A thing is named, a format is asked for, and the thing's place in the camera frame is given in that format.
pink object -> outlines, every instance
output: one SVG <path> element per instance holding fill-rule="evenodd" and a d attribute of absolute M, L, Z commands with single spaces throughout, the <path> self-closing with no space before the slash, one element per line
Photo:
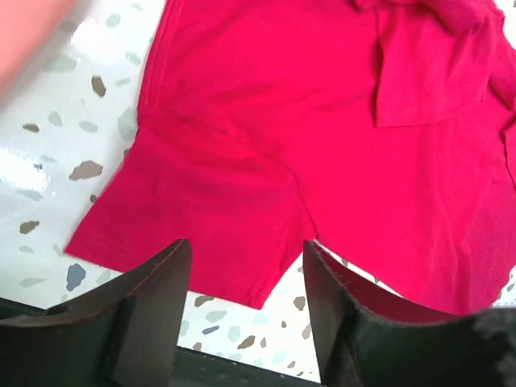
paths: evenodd
<path fill-rule="evenodd" d="M 67 252 L 125 271 L 190 238 L 192 290 L 261 308 L 317 237 L 413 302 L 489 306 L 516 264 L 502 24 L 490 0 L 169 0 Z"/>
<path fill-rule="evenodd" d="M 76 0 L 0 1 L 0 97 Z"/>

red shirt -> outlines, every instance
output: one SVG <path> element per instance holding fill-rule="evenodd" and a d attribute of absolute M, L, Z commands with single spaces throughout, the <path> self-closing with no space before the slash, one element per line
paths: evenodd
<path fill-rule="evenodd" d="M 261 308 L 317 238 L 411 301 L 489 306 L 516 264 L 516 53 L 490 0 L 169 0 L 133 148 L 67 252 L 178 238 Z"/>

terrazzo table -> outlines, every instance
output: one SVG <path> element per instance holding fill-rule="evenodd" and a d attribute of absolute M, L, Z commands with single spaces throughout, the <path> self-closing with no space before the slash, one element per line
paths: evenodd
<path fill-rule="evenodd" d="M 80 0 L 0 102 L 0 298 L 47 308 L 118 275 L 62 248 L 134 139 L 163 5 Z M 516 42 L 512 0 L 499 5 Z M 511 275 L 497 305 L 514 303 Z M 301 260 L 261 311 L 189 293 L 179 345 L 318 381 Z"/>

